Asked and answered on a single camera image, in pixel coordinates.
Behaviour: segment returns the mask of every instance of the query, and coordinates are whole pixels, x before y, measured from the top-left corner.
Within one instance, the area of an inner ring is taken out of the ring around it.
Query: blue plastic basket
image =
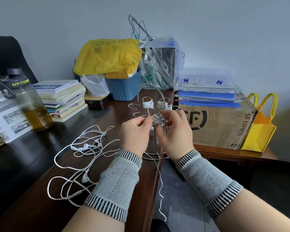
[[[112,97],[116,101],[131,101],[135,98],[139,86],[142,84],[142,74],[137,74],[126,79],[106,79]]]

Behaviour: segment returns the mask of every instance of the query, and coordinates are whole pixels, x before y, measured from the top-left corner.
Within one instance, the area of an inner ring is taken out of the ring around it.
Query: cardboard box
[[[242,93],[237,95],[242,98],[240,108],[179,105],[192,129],[193,144],[240,149],[258,110]]]
[[[126,72],[111,72],[106,73],[105,77],[108,79],[126,79],[129,78],[129,75]]]

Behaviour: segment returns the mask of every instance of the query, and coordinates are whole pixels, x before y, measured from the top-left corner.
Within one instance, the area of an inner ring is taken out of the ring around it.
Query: yellow tote bag
[[[81,48],[73,71],[79,76],[120,71],[133,74],[142,57],[139,43],[132,38],[89,40]]]
[[[254,96],[254,106],[256,107],[258,104],[258,95],[256,93],[251,93],[248,96],[248,99],[250,99],[252,96]],[[273,96],[273,104],[271,108],[271,114],[269,117],[266,117],[261,109],[265,102]],[[241,150],[250,150],[250,151],[257,151],[257,152],[264,152],[265,148],[267,147],[267,144],[270,142],[276,127],[271,123],[272,119],[275,116],[275,111],[277,108],[277,101],[278,96],[276,93],[270,93],[268,94],[261,104],[258,107],[258,113],[251,125],[251,128],[246,136],[246,139],[241,147]]]

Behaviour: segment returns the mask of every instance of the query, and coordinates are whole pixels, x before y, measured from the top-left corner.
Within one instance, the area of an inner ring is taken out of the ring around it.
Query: gray knitted sleeve
[[[197,150],[183,156],[176,168],[197,193],[212,218],[217,217],[243,189],[242,185],[202,158]]]
[[[141,164],[138,155],[120,149],[110,166],[101,173],[100,181],[84,204],[126,222],[132,193],[139,182]]]

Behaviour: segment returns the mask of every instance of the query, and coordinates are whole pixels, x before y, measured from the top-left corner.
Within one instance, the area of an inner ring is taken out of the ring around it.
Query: black chair
[[[24,58],[18,41],[12,36],[0,36],[0,79],[7,76],[8,68],[20,68],[31,84],[38,82]]]

